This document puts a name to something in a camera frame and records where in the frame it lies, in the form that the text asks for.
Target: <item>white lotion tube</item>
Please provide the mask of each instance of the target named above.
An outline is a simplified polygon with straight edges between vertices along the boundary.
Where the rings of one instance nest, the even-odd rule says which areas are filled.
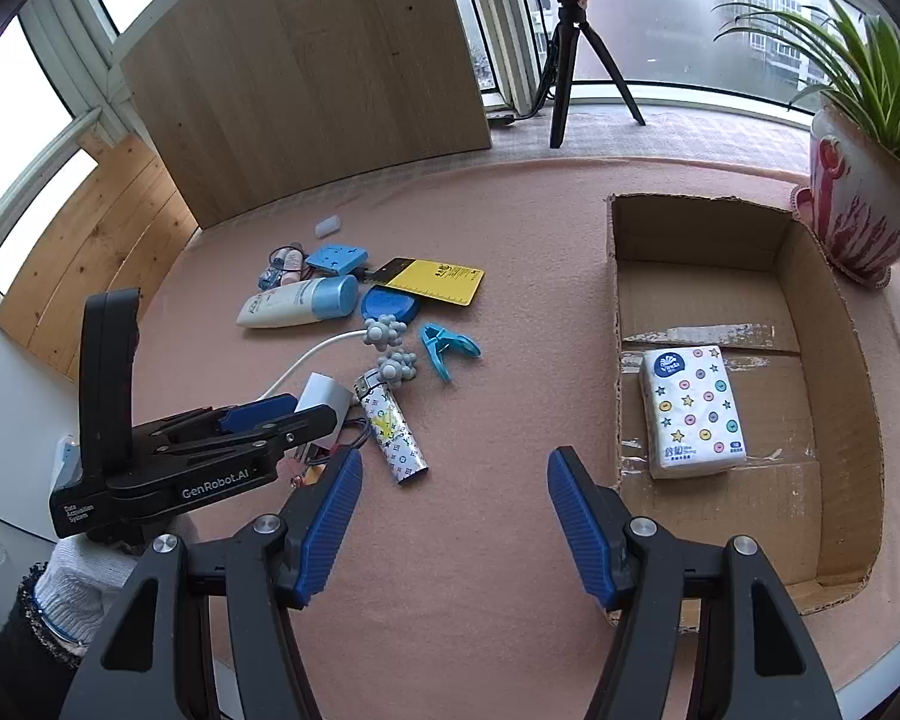
[[[253,295],[240,309],[240,327],[290,327],[346,317],[357,306],[357,279],[352,274],[312,278]]]

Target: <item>tripod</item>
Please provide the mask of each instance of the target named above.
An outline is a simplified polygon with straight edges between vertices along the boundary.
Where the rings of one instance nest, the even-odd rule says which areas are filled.
[[[626,107],[634,116],[638,124],[643,127],[646,122],[640,109],[636,105],[634,96],[631,95],[629,87],[621,75],[620,69],[617,67],[613,57],[601,40],[600,35],[590,26],[586,20],[586,6],[581,5],[581,0],[557,0],[560,3],[557,18],[557,29],[554,33],[554,40],[550,47],[552,53],[554,49],[557,51],[557,79],[554,81],[554,117],[550,124],[550,148],[560,148],[563,143],[563,132],[567,124],[567,109],[570,107],[570,87],[573,86],[573,69],[577,59],[577,40],[580,33],[586,37],[587,42],[593,47],[594,53],[600,58],[600,61],[607,68],[610,78],[620,94],[624,98]],[[552,65],[548,56],[547,65]],[[540,86],[543,87],[543,93],[549,87],[549,79],[543,77],[540,79]]]

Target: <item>carpet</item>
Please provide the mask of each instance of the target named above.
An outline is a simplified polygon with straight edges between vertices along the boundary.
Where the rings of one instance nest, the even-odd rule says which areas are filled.
[[[314,343],[361,324],[234,324],[268,252],[292,240],[314,247],[322,218],[339,214],[343,229],[330,240],[368,248],[371,264],[416,256],[485,269],[469,308],[427,305],[415,322],[446,324],[484,351],[451,359],[450,385],[424,361],[399,392],[431,473],[397,488],[367,445],[364,492],[327,590],[293,625],[327,717],[578,720],[613,634],[583,593],[544,469],[566,443],[595,477],[612,468],[605,199],[732,194],[786,207],[800,176],[624,158],[390,176],[357,176],[199,233],[142,321],[134,420],[254,399]],[[806,618],[836,688],[900,640],[900,267],[881,293],[840,286],[874,383],[887,509],[868,586]],[[365,346],[343,343],[312,370],[350,382],[372,362]],[[288,492],[279,481],[194,520],[203,538],[229,536]],[[695,646],[682,637],[667,717],[684,716]],[[215,648],[226,658],[226,642]]]

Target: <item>blue bottle cap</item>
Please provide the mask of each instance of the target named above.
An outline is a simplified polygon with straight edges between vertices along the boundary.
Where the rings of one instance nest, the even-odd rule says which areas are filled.
[[[310,310],[317,319],[346,317],[357,307],[357,277],[333,276],[317,282]]]

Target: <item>gloved hand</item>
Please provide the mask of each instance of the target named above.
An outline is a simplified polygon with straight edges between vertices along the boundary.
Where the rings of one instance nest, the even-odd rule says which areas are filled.
[[[196,540],[189,517],[178,517],[169,531]],[[90,541],[81,533],[56,543],[34,600],[47,627],[75,655],[83,655],[103,615],[137,565],[138,557]]]

